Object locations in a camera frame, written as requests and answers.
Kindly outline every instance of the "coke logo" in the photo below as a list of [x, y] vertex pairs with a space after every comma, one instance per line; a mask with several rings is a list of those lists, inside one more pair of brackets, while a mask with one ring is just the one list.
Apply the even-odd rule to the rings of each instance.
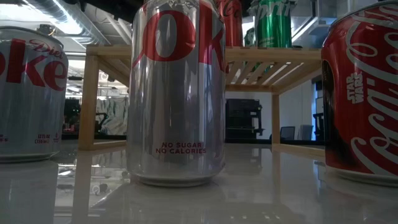
[[[367, 141], [365, 141], [365, 139], [360, 137], [352, 138], [351, 147], [353, 148], [353, 152], [356, 154], [357, 158], [373, 173], [381, 175], [398, 175], [398, 171], [396, 169], [394, 170], [388, 168], [396, 167], [396, 165], [398, 165], [398, 156], [391, 151], [391, 146], [398, 147], [398, 132], [382, 125], [382, 122], [385, 121], [386, 118], [392, 118], [398, 121], [398, 111], [396, 110], [398, 106], [398, 89], [391, 88], [392, 86], [398, 86], [398, 63], [393, 60], [393, 58], [398, 55], [389, 54], [384, 57], [385, 55], [381, 55], [383, 49], [379, 51], [380, 49], [377, 49], [377, 47], [365, 44], [363, 42], [351, 43], [351, 40], [357, 39], [353, 38], [353, 36], [362, 22], [370, 24], [371, 26], [381, 26], [389, 29], [398, 30], [398, 11], [396, 11], [396, 9], [398, 9], [398, 6], [386, 5], [381, 6], [378, 9], [381, 13], [377, 13], [374, 11], [361, 11], [358, 15], [352, 15], [352, 18], [355, 21], [347, 31], [345, 41], [347, 44], [346, 54], [349, 60], [357, 68], [370, 75], [367, 77], [366, 80], [363, 80], [368, 84], [368, 95], [366, 99], [368, 104], [376, 109], [378, 113], [370, 114], [368, 116], [368, 121], [370, 125], [382, 135], [382, 137], [373, 136], [369, 139], [369, 143], [372, 148], [384, 158], [383, 163], [388, 165], [384, 165], [383, 167], [387, 168], [382, 168], [379, 161], [376, 161], [372, 157], [367, 157], [364, 152], [360, 148], [358, 148], [357, 143], [362, 146], [365, 146], [367, 144]], [[390, 52], [397, 52], [398, 42], [396, 40], [393, 40], [393, 35], [398, 35], [398, 32], [385, 33], [384, 40], [388, 45], [395, 49], [390, 50]], [[374, 58], [374, 60], [377, 61], [383, 59], [383, 57], [386, 63], [390, 66], [390, 68], [383, 66], [375, 67], [362, 60], [366, 58], [366, 60], [369, 61], [369, 58]], [[393, 68], [393, 71], [395, 71], [395, 73], [391, 73], [388, 71], [391, 68]], [[385, 83], [385, 86], [389, 86], [387, 90], [388, 94], [377, 91], [375, 88], [377, 87], [377, 85], [383, 85], [383, 82]]]
[[30, 40], [29, 43], [36, 46], [36, 48], [33, 49], [34, 51], [49, 53], [49, 55], [52, 55], [59, 59], [63, 58], [63, 52], [55, 50], [54, 47], [50, 47], [48, 44], [41, 40]]
[[241, 17], [241, 5], [239, 0], [219, 0], [217, 1], [217, 8], [220, 9], [221, 16], [235, 18]]
[[[29, 62], [24, 64], [25, 57], [25, 40], [21, 39], [13, 39], [11, 42], [11, 48], [9, 53], [9, 61], [7, 66], [7, 77], [6, 82], [8, 83], [21, 83], [22, 81], [22, 73], [26, 72], [27, 77], [35, 86], [45, 87], [45, 83], [56, 91], [63, 91], [65, 87], [58, 86], [56, 79], [66, 79], [67, 77], [67, 68], [60, 61], [51, 61], [46, 64], [44, 67], [43, 78], [40, 77], [36, 69], [36, 65], [48, 58], [44, 55], [39, 55], [36, 58], [33, 58]], [[38, 45], [39, 50], [43, 50], [44, 45]], [[57, 68], [61, 68], [62, 72], [60, 75], [56, 74]], [[2, 52], [0, 52], [0, 76], [4, 73], [6, 69], [6, 59]]]
[[[156, 43], [157, 43], [157, 26], [164, 15], [170, 15], [173, 17], [177, 33], [175, 47], [173, 52], [167, 56], [162, 57], [157, 53]], [[212, 65], [212, 52], [213, 50], [216, 52], [216, 56], [218, 59], [218, 65], [220, 69], [224, 71], [224, 52], [221, 45], [221, 41], [223, 38], [224, 30], [221, 29], [215, 37], [212, 35], [212, 27], [213, 27], [213, 11], [211, 10], [211, 6], [207, 5], [207, 3], [200, 1], [200, 24], [199, 29], [203, 32], [199, 33], [199, 63], [205, 63], [208, 65]], [[147, 58], [151, 60], [155, 60], [158, 62], [173, 62], [176, 60], [180, 60], [187, 55], [189, 55], [192, 50], [196, 47], [196, 39], [197, 33], [195, 30], [195, 26], [188, 16], [186, 16], [182, 12], [168, 10], [161, 11], [157, 14], [153, 15], [147, 22], [144, 33], [143, 33], [143, 45], [142, 50], [138, 57], [133, 61], [132, 68], [134, 68], [141, 58], [145, 55]]]

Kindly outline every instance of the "green can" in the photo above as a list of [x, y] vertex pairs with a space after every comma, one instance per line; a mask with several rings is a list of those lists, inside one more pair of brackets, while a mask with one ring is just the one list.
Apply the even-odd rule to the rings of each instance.
[[289, 0], [260, 0], [257, 10], [257, 46], [292, 47]]

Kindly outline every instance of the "can rim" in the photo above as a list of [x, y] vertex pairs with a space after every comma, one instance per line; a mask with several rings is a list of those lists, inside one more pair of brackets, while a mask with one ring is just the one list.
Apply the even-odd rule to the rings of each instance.
[[349, 12], [349, 13], [345, 14], [343, 17], [341, 17], [340, 19], [335, 20], [330, 25], [330, 28], [332, 28], [334, 25], [336, 25], [337, 23], [339, 23], [343, 19], [346, 19], [347, 17], [352, 16], [353, 14], [356, 14], [357, 12], [360, 12], [360, 11], [363, 11], [363, 10], [367, 10], [367, 9], [370, 9], [370, 8], [373, 8], [373, 7], [382, 6], [382, 5], [385, 5], [385, 4], [394, 4], [394, 3], [398, 4], [398, 0], [388, 0], [388, 1], [377, 2], [377, 3], [371, 4], [369, 6], [362, 7], [361, 9], [355, 10], [353, 12]]
[[40, 32], [35, 31], [35, 30], [31, 30], [31, 29], [23, 28], [23, 27], [16, 27], [16, 26], [0, 26], [0, 29], [16, 29], [16, 30], [23, 30], [23, 31], [26, 31], [26, 32], [31, 32], [31, 33], [33, 33], [33, 34], [41, 35], [42, 37], [45, 37], [45, 38], [47, 38], [47, 39], [50, 39], [50, 40], [56, 42], [57, 44], [61, 45], [61, 47], [62, 47], [62, 49], [63, 49], [63, 44], [62, 44], [59, 40], [57, 40], [57, 39], [54, 38], [54, 37], [44, 35], [44, 34], [42, 34], [42, 33], [40, 33]]

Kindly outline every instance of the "star wars coca-cola can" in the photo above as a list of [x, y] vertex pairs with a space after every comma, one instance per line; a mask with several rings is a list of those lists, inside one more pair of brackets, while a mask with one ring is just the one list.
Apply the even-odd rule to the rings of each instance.
[[151, 0], [133, 23], [127, 168], [152, 185], [224, 167], [224, 24], [212, 0]]
[[336, 21], [322, 59], [326, 164], [348, 178], [398, 185], [398, 1]]
[[0, 27], [0, 162], [58, 151], [68, 73], [62, 48], [36, 31]]
[[225, 45], [229, 47], [242, 47], [241, 0], [216, 0], [216, 4], [225, 23]]

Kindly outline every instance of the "black machine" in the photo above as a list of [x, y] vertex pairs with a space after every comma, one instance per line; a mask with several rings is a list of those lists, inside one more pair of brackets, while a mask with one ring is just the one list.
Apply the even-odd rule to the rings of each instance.
[[259, 100], [228, 99], [225, 107], [225, 125], [227, 139], [257, 139], [262, 136], [261, 110]]

